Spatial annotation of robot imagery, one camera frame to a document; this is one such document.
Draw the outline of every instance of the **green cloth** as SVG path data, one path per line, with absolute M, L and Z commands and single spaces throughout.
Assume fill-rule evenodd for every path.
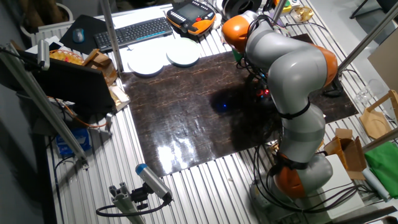
M 370 170 L 390 193 L 398 198 L 398 148 L 391 142 L 365 153 Z
M 234 54 L 235 60 L 237 62 L 240 62 L 243 58 L 243 55 L 241 55 L 239 52 L 237 52 L 236 50 L 232 49 L 232 53 Z

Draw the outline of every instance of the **glass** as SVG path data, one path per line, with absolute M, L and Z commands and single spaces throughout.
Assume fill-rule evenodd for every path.
M 355 102 L 366 105 L 372 98 L 379 98 L 383 91 L 384 85 L 379 80 L 372 79 L 369 84 L 356 94 Z

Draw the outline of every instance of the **dark marble surface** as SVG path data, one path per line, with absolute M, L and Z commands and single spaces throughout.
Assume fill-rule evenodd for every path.
M 248 72 L 235 64 L 228 52 L 190 68 L 169 65 L 151 79 L 122 76 L 145 162 L 157 175 L 253 147 L 277 117 L 271 99 L 254 103 L 246 94 Z M 327 123 L 357 113 L 345 93 L 326 98 L 319 90 L 310 99 Z

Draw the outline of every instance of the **computer mouse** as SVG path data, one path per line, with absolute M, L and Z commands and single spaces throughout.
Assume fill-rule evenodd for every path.
M 80 44 L 85 41 L 85 31 L 83 29 L 75 29 L 72 37 L 74 43 Z

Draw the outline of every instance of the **robotic arm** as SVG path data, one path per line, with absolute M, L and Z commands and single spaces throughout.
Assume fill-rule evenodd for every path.
M 273 178 L 268 182 L 281 200 L 302 198 L 333 174 L 328 160 L 314 154 L 325 135 L 325 119 L 308 95 L 333 80 L 337 59 L 329 50 L 274 32 L 266 21 L 259 21 L 248 37 L 257 17 L 246 11 L 225 22 L 222 32 L 246 60 L 268 71 L 267 85 L 282 118 L 283 133 L 276 165 L 270 170 Z

